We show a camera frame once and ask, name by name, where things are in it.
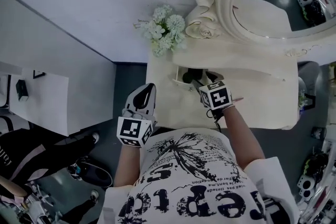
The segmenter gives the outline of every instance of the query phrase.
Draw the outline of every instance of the black box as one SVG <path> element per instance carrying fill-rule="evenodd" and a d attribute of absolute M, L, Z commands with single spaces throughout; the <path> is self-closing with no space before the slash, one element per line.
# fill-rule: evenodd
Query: black box
<path fill-rule="evenodd" d="M 27 92 L 27 87 L 26 83 L 24 80 L 19 79 L 16 83 L 16 92 L 17 92 L 17 97 L 19 98 L 19 102 L 21 101 L 27 101 L 28 99 L 28 92 Z"/>

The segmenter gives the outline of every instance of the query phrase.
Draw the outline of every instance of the white t-shirt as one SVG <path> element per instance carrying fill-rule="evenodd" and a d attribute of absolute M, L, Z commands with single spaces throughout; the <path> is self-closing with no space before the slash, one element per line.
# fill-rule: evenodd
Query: white t-shirt
<path fill-rule="evenodd" d="M 140 178 L 107 190 L 98 224 L 259 224 L 272 223 L 274 213 L 298 222 L 278 159 L 256 160 L 243 171 L 222 133 L 187 128 L 159 134 L 140 156 Z"/>

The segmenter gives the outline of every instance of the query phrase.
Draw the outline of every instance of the forearm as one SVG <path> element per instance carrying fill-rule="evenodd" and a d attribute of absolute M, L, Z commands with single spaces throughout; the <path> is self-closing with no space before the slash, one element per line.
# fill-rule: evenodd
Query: forearm
<path fill-rule="evenodd" d="M 245 169 L 252 161 L 264 159 L 265 156 L 259 142 L 238 110 L 232 106 L 224 110 L 224 117 L 238 165 Z"/>
<path fill-rule="evenodd" d="M 0 185 L 2 185 L 5 189 L 17 197 L 26 197 L 28 195 L 28 193 L 20 186 L 2 176 L 0 176 Z"/>
<path fill-rule="evenodd" d="M 114 178 L 114 187 L 133 185 L 138 180 L 139 174 L 140 149 L 138 147 L 123 145 Z"/>

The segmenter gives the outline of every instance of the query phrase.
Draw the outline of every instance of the shoe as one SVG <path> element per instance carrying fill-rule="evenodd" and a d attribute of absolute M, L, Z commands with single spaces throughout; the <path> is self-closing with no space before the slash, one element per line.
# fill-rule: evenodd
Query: shoe
<path fill-rule="evenodd" d="M 92 134 L 93 139 L 95 140 L 95 144 L 99 141 L 99 134 L 97 132 Z"/>
<path fill-rule="evenodd" d="M 98 197 L 99 197 L 98 191 L 96 191 L 95 189 L 92 190 L 90 196 L 91 201 L 93 201 L 96 204 L 98 202 Z"/>

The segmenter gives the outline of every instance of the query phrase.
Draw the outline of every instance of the mirror frame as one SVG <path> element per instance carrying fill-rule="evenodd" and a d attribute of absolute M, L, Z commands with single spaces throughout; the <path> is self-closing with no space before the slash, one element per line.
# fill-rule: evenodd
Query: mirror frame
<path fill-rule="evenodd" d="M 217 16 L 225 31 L 243 43 L 294 46 L 308 42 L 325 44 L 329 43 L 331 39 L 336 40 L 336 17 L 319 26 L 283 34 L 283 37 L 267 37 L 252 33 L 244 28 L 235 18 L 233 5 L 234 0 L 216 0 Z"/>

